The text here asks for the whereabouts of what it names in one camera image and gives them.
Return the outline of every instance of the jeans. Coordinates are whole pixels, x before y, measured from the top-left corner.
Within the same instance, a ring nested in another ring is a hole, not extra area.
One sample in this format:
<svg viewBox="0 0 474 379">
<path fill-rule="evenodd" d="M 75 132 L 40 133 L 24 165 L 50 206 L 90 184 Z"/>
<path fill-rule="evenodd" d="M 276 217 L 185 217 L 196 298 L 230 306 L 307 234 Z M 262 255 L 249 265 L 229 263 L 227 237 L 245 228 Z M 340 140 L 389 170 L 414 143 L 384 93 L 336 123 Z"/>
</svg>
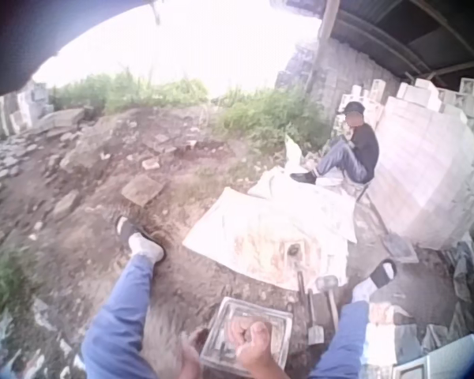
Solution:
<svg viewBox="0 0 474 379">
<path fill-rule="evenodd" d="M 93 320 L 82 344 L 88 379 L 157 378 L 141 357 L 153 267 L 148 258 L 133 256 Z M 368 314 L 367 302 L 342 309 L 339 330 L 309 379 L 358 377 Z"/>
<path fill-rule="evenodd" d="M 319 161 L 316 171 L 318 176 L 323 176 L 332 168 L 338 167 L 348 173 L 349 178 L 355 183 L 364 183 L 367 170 L 356 159 L 355 152 L 345 138 L 336 138 L 330 141 L 330 150 Z"/>
</svg>

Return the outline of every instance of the person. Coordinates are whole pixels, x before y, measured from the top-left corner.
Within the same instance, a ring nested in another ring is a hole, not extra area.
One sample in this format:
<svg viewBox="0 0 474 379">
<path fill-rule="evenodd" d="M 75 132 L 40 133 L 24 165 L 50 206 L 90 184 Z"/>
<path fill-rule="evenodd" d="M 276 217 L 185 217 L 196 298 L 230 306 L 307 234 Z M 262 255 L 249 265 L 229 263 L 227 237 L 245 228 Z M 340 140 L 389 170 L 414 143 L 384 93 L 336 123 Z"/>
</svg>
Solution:
<svg viewBox="0 0 474 379">
<path fill-rule="evenodd" d="M 365 107 L 357 102 L 349 102 L 344 108 L 346 123 L 353 129 L 350 141 L 340 136 L 331 141 L 330 150 L 321 158 L 312 171 L 291 174 L 297 182 L 315 184 L 316 179 L 325 175 L 332 168 L 338 167 L 356 183 L 368 183 L 374 177 L 378 163 L 379 144 L 372 128 L 365 123 Z"/>
<path fill-rule="evenodd" d="M 86 332 L 81 351 L 87 377 L 156 379 L 153 368 L 140 353 L 153 269 L 165 258 L 165 251 L 126 217 L 118 218 L 116 231 L 130 248 L 131 258 Z M 395 264 L 384 260 L 369 278 L 355 286 L 352 302 L 342 309 L 339 330 L 328 351 L 313 368 L 310 379 L 358 377 L 370 296 L 389 283 L 396 272 Z M 200 347 L 203 332 L 200 328 L 182 340 L 179 379 L 201 377 L 197 347 Z M 237 360 L 255 379 L 288 379 L 272 357 L 270 325 L 236 318 L 228 326 L 227 334 L 235 346 Z"/>
</svg>

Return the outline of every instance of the dirt ground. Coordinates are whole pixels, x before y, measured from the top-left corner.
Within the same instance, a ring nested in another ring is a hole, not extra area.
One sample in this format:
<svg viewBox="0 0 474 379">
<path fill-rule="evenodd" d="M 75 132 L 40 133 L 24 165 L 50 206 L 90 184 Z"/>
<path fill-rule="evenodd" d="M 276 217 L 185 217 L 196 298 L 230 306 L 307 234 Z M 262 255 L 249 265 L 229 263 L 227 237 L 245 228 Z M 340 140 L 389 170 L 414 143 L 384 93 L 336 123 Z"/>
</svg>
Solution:
<svg viewBox="0 0 474 379">
<path fill-rule="evenodd" d="M 2 180 L 0 231 L 6 236 L 4 247 L 22 248 L 35 297 L 48 305 L 55 327 L 49 332 L 39 330 L 30 313 L 20 313 L 19 322 L 15 320 L 20 327 L 10 340 L 12 346 L 22 348 L 25 358 L 16 366 L 26 366 L 28 356 L 41 349 L 46 356 L 44 377 L 59 377 L 66 366 L 71 377 L 84 377 L 73 368 L 73 360 L 88 323 L 127 262 L 114 226 L 116 217 L 125 214 L 167 247 L 167 260 L 155 268 L 143 349 L 160 378 L 175 377 L 179 369 L 180 332 L 207 325 L 224 296 L 292 310 L 294 328 L 286 370 L 290 377 L 306 376 L 324 348 L 307 349 L 307 315 L 298 295 L 237 274 L 182 247 L 189 229 L 225 186 L 246 192 L 264 170 L 281 163 L 280 156 L 261 156 L 245 141 L 218 137 L 213 129 L 215 117 L 211 107 L 139 109 L 108 116 L 96 125 L 82 122 L 68 131 L 72 136 L 64 141 L 59 135 L 49 137 L 35 130 L 0 141 L 5 155 L 9 150 L 4 146 L 37 145 L 20 158 L 20 174 Z M 157 148 L 159 135 L 165 137 L 161 148 Z M 141 162 L 151 157 L 157 157 L 160 168 L 145 171 Z M 62 158 L 66 170 L 59 166 Z M 141 208 L 121 190 L 145 172 L 164 188 Z M 57 202 L 73 190 L 77 191 L 73 211 L 63 217 L 54 215 Z M 368 201 L 357 205 L 355 219 L 359 243 L 350 246 L 348 276 L 364 277 L 388 256 L 380 241 L 385 231 Z M 456 302 L 450 278 L 441 263 L 432 263 L 431 256 L 420 258 L 419 265 L 404 265 L 398 287 L 381 298 L 401 302 L 425 325 L 432 317 L 438 318 L 436 323 L 449 324 Z M 418 298 L 423 297 L 418 294 L 425 288 L 431 292 L 429 297 L 442 299 L 440 305 L 418 306 Z M 344 294 L 337 295 L 341 304 Z M 329 340 L 333 329 L 323 306 L 326 302 L 324 298 L 317 301 L 317 319 Z M 70 352 L 60 349 L 60 340 L 71 346 Z M 205 372 L 205 377 L 223 376 L 228 377 Z"/>
</svg>

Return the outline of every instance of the bright sky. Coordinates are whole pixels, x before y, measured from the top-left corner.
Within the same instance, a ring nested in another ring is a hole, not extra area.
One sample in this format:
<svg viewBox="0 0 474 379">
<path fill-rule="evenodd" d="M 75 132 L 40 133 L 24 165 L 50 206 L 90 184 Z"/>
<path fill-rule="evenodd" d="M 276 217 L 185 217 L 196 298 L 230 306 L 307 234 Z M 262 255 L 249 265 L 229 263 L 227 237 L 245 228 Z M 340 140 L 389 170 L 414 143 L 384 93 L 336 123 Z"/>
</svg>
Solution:
<svg viewBox="0 0 474 379">
<path fill-rule="evenodd" d="M 156 83 L 202 79 L 212 96 L 239 85 L 273 86 L 295 43 L 320 20 L 273 9 L 269 0 L 166 0 L 161 25 L 150 6 L 114 17 L 61 49 L 33 76 L 49 86 L 129 67 Z"/>
</svg>

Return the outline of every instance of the concrete wall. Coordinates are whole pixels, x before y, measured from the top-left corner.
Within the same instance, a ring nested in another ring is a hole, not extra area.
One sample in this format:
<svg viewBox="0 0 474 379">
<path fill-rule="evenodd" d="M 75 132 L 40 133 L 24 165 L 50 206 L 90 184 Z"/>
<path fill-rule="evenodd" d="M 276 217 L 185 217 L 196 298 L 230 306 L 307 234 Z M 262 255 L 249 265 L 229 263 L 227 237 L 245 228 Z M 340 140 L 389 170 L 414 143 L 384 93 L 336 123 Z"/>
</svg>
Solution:
<svg viewBox="0 0 474 379">
<path fill-rule="evenodd" d="M 285 70 L 278 74 L 276 86 L 304 85 L 312 69 L 316 48 L 316 43 L 299 44 Z M 354 84 L 370 91 L 374 79 L 385 81 L 385 101 L 388 96 L 397 93 L 400 84 L 391 72 L 378 66 L 367 55 L 335 39 L 329 41 L 318 69 L 319 77 L 314 82 L 312 98 L 323 107 L 331 122 L 335 118 L 342 95 L 350 93 Z"/>
</svg>

